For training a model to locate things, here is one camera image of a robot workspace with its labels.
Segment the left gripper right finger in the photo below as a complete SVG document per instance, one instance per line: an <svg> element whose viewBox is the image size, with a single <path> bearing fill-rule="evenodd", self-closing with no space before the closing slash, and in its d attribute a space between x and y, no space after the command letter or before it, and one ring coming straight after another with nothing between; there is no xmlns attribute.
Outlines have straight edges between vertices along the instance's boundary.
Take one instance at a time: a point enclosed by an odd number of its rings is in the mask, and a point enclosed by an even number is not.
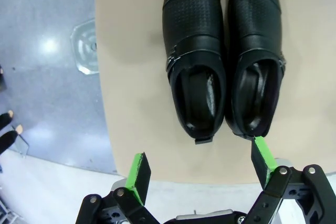
<svg viewBox="0 0 336 224"><path fill-rule="evenodd" d="M280 166L261 136L251 142L251 161L263 189L246 223L271 223L285 199L296 201L306 223L335 223L335 193L319 165Z"/></svg>

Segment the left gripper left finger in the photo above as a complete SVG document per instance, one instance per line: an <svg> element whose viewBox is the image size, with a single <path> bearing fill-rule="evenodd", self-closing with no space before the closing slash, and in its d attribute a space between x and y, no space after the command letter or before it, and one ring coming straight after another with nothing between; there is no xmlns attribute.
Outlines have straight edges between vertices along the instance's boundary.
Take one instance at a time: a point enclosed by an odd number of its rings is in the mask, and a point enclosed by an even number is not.
<svg viewBox="0 0 336 224"><path fill-rule="evenodd" d="M83 199L76 223L157 223L145 208L150 176L145 153L136 154L128 177L114 183L105 197Z"/></svg>

